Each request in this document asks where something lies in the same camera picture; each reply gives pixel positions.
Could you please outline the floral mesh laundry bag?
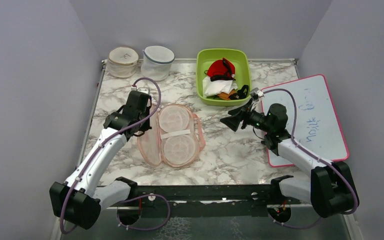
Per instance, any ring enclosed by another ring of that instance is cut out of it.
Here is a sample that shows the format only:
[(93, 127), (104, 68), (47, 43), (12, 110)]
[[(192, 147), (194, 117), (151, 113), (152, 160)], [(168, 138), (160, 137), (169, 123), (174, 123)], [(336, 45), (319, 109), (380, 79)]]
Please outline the floral mesh laundry bag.
[(200, 118), (184, 105), (167, 105), (149, 121), (151, 129), (137, 138), (137, 146), (151, 166), (185, 167), (198, 159), (206, 146)]

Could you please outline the red and black bra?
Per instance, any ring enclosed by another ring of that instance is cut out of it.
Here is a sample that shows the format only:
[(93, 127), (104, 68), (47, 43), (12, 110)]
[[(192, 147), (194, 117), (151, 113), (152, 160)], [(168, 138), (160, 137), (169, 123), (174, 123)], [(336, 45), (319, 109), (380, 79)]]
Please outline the red and black bra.
[(213, 62), (205, 74), (210, 77), (210, 81), (235, 81), (236, 68), (226, 58)]

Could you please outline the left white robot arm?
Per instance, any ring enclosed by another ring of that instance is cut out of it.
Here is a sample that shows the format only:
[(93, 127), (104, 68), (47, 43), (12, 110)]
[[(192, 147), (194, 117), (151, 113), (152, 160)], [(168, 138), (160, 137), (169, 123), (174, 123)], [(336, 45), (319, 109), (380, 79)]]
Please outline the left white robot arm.
[(120, 201), (127, 206), (135, 203), (137, 191), (131, 181), (120, 178), (105, 187), (99, 187), (99, 182), (129, 139), (151, 128), (151, 106), (152, 97), (148, 93), (131, 91), (126, 103), (106, 117), (96, 143), (82, 163), (63, 183), (52, 184), (49, 190), (52, 210), (60, 218), (61, 228), (67, 221), (90, 229), (102, 210)]

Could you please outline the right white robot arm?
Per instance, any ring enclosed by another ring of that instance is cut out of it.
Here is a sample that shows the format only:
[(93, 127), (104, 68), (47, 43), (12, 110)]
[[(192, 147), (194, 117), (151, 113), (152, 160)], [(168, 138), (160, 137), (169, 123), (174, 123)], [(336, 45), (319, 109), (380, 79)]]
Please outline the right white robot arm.
[(324, 160), (300, 145), (287, 131), (287, 121), (284, 105), (274, 103), (267, 113), (260, 113), (252, 109), (250, 102), (230, 110), (227, 117), (220, 119), (234, 132), (247, 126), (264, 131), (262, 144), (309, 176), (309, 181), (297, 180), (291, 175), (271, 180), (268, 196), (272, 202), (280, 204), (288, 197), (294, 198), (311, 204), (322, 218), (354, 213), (359, 198), (349, 166)]

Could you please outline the beige round laundry bag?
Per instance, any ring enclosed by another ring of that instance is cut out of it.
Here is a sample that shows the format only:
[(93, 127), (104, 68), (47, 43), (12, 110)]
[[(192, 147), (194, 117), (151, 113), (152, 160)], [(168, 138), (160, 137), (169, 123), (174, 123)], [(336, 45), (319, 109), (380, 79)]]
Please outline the beige round laundry bag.
[(106, 69), (110, 75), (125, 79), (136, 73), (138, 61), (139, 55), (134, 49), (120, 46), (109, 52)]

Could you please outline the orange and black items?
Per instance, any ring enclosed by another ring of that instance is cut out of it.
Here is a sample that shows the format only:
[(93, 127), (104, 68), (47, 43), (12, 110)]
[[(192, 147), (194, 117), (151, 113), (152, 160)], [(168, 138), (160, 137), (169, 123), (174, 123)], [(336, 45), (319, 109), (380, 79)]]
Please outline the orange and black items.
[(250, 90), (249, 85), (243, 85), (241, 89), (233, 89), (229, 93), (221, 92), (219, 94), (210, 96), (209, 98), (215, 99), (215, 100), (224, 100), (224, 101), (242, 100), (247, 98), (249, 90)]

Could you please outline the crumpled white cloth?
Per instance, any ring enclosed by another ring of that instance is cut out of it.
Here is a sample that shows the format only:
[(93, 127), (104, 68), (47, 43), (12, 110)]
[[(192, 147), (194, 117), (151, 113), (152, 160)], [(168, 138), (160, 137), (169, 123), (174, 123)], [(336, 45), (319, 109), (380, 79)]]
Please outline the crumpled white cloth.
[(204, 97), (216, 96), (218, 94), (229, 94), (236, 90), (238, 85), (233, 80), (215, 80), (211, 81), (209, 76), (202, 80), (202, 95)]

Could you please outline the green plastic bin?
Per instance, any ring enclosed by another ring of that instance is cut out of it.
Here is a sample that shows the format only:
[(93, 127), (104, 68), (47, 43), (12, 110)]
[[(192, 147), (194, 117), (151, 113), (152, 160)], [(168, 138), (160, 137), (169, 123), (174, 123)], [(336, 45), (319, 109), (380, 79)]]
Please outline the green plastic bin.
[(230, 61), (235, 67), (235, 79), (237, 86), (242, 88), (244, 85), (247, 85), (249, 88), (252, 88), (249, 61), (247, 55), (243, 51), (230, 48), (208, 48), (201, 50), (196, 57), (196, 94), (205, 105), (216, 107), (241, 106), (249, 101), (249, 95), (244, 99), (237, 100), (223, 100), (221, 98), (205, 97), (203, 95), (203, 79), (206, 76), (205, 71), (210, 68), (212, 63), (217, 60), (221, 60), (222, 58)]

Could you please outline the pink framed whiteboard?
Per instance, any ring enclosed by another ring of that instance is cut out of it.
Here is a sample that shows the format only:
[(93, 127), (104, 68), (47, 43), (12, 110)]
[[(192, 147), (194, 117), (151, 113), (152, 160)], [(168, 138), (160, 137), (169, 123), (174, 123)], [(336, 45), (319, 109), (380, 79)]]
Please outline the pink framed whiteboard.
[(272, 104), (286, 107), (287, 131), (324, 160), (344, 161), (349, 149), (337, 117), (327, 80), (317, 74), (262, 89), (261, 109)]

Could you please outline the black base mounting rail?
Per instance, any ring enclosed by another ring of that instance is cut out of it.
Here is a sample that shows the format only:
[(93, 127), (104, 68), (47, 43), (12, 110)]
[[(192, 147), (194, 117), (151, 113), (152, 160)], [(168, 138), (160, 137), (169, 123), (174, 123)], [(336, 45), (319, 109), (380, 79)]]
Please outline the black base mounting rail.
[(141, 200), (113, 204), (121, 213), (142, 218), (171, 217), (267, 217), (269, 207), (299, 205), (294, 198), (280, 196), (269, 184), (246, 185), (140, 185), (133, 197)]

